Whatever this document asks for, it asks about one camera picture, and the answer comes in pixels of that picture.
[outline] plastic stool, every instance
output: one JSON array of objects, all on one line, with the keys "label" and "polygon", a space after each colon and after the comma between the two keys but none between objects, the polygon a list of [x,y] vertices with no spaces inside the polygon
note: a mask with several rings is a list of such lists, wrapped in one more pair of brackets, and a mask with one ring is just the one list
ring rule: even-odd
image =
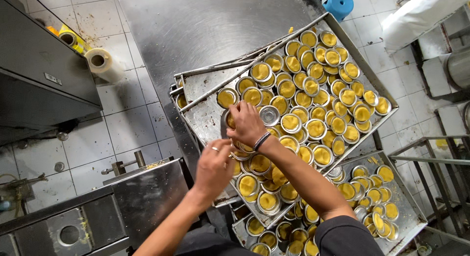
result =
[{"label": "plastic stool", "polygon": [[323,6],[338,22],[343,21],[354,8],[353,0],[327,0]]}]

